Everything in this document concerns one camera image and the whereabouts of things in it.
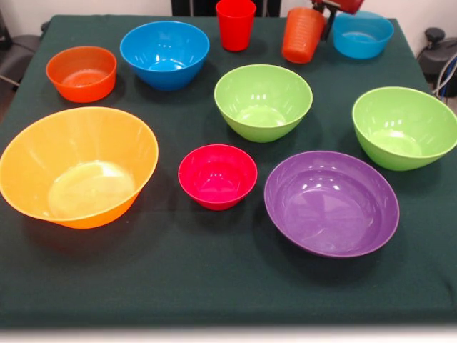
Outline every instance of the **cup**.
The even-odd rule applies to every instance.
[[[307,7],[289,11],[284,30],[282,55],[292,63],[309,63],[321,40],[326,20],[322,13]]]
[[[220,0],[216,5],[222,47],[243,51],[249,46],[256,5],[251,0]]]

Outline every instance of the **black chair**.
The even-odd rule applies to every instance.
[[[0,102],[17,89],[39,44],[39,36],[11,37],[0,9]]]

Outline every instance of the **table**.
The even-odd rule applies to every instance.
[[[325,149],[362,152],[351,123],[357,97],[378,86],[428,91],[404,35],[383,55],[353,61],[322,42],[304,66],[281,58],[284,19],[257,19],[248,50],[221,48],[215,18],[178,18],[211,41],[208,59],[181,91],[154,91],[129,70],[119,42],[130,29],[161,18],[55,16],[0,127],[0,149],[24,127],[72,104],[46,79],[57,52],[77,45],[110,49],[118,59],[114,91],[94,106],[129,111],[159,141],[159,164],[122,218],[73,230],[22,216],[0,201],[2,327],[166,327],[175,325],[454,323],[457,242],[453,210],[456,152],[422,169],[375,166],[397,193],[398,231],[381,250],[347,260],[323,259],[279,234],[263,205],[269,172],[286,157]],[[302,75],[314,103],[284,138],[255,144],[232,132],[214,104],[216,82],[245,64],[277,64]],[[176,173],[192,149],[226,143],[258,164],[258,183],[239,205],[210,212],[180,189]]]

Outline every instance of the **white wall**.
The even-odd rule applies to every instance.
[[[287,16],[295,6],[311,6],[311,2],[283,0],[281,16]],[[438,26],[446,36],[457,36],[457,0],[365,0],[361,9],[398,19],[415,54],[426,45],[424,31],[428,27]]]
[[[41,34],[54,14],[140,14],[170,16],[170,0],[0,0],[12,36]]]
[[[283,0],[281,15],[290,8],[310,6],[309,0]],[[171,15],[170,0],[0,0],[0,9],[13,36],[40,34],[40,26],[54,14]],[[457,36],[457,0],[365,0],[362,9],[397,18],[411,48],[426,44],[423,32],[439,26]]]

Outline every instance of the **bowl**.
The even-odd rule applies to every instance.
[[[116,83],[116,57],[98,46],[63,50],[46,65],[46,75],[65,99],[88,103],[104,98]]]
[[[0,193],[29,217],[75,229],[112,222],[156,168],[152,130],[124,111],[68,109],[20,132],[0,158]]]
[[[178,180],[201,206],[221,211],[238,204],[253,189],[257,166],[246,152],[234,146],[205,145],[184,157]]]
[[[375,13],[341,13],[333,23],[333,45],[352,59],[378,56],[393,36],[392,23]]]
[[[226,123],[249,141],[274,141],[293,130],[313,103],[298,74],[268,64],[236,68],[223,75],[214,99]]]
[[[430,164],[457,144],[457,117],[434,96],[403,87],[383,87],[358,98],[352,119],[366,154],[386,169]]]
[[[268,176],[265,205],[294,244],[323,257],[358,257],[395,233],[400,211],[389,183],[371,166],[334,151],[308,151]]]
[[[175,91],[201,70],[209,39],[197,27],[179,21],[155,21],[136,27],[121,41],[121,55],[149,86]]]

